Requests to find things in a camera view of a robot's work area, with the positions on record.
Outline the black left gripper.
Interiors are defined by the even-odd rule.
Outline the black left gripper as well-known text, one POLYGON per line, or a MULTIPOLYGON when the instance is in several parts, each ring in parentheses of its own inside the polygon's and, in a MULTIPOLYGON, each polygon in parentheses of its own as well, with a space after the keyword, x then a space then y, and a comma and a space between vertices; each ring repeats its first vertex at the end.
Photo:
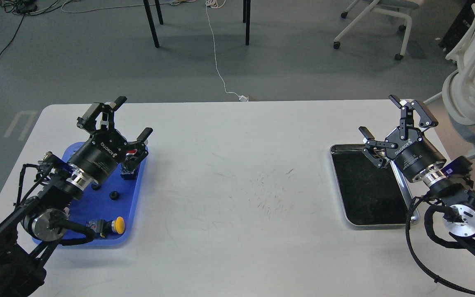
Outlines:
POLYGON ((77 118, 77 127, 91 136, 68 160, 75 169, 83 170, 92 177, 95 184, 103 184, 115 171, 119 163, 124 162, 126 152, 137 150, 134 165, 139 165, 147 156, 147 139, 153 132, 145 128, 136 141, 128 142, 115 130, 114 113, 127 101, 120 96, 113 103, 93 103, 82 117, 77 118), (97 117, 102 115, 100 128, 96 127, 97 117))

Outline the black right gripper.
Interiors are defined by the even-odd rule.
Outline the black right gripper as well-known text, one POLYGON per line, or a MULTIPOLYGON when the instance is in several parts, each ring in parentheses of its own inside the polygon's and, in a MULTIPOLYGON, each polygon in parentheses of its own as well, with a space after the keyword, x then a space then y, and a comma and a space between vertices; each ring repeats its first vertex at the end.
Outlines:
POLYGON ((423 133, 439 122, 422 101, 400 100, 395 95, 388 99, 401 109, 399 126, 384 141, 375 140, 367 127, 360 126, 359 131, 364 136, 362 152, 376 168, 387 168, 393 161, 409 182, 420 181, 417 177, 420 172, 432 164, 442 168, 447 161, 423 133))

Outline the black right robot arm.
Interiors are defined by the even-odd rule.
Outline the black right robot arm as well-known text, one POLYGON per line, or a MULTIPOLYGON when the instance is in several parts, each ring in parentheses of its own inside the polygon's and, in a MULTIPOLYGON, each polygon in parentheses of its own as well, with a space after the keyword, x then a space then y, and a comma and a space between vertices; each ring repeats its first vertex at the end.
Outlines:
POLYGON ((400 109, 398 126, 384 141, 375 140, 364 126, 362 152, 377 168, 393 163, 411 183, 422 181, 428 192, 415 197, 407 215, 426 202, 424 226, 428 237, 449 249, 465 249, 475 256, 475 190, 470 179, 472 163, 460 156, 447 164, 445 157, 430 143, 424 132, 438 125, 426 105, 416 100, 389 99, 400 109))

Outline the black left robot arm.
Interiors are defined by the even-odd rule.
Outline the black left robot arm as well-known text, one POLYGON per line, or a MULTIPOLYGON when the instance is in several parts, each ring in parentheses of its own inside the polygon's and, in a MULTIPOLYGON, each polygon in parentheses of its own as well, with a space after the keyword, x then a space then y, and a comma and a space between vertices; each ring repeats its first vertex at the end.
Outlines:
POLYGON ((117 167, 133 172, 147 158, 152 128, 135 141, 115 128, 115 112, 126 100, 93 103, 77 119, 89 138, 68 161, 47 152, 37 165, 21 168, 14 210, 0 223, 0 297, 30 296, 45 283, 45 264, 59 245, 93 241, 96 231, 71 221, 66 209, 87 187, 104 184, 117 167))

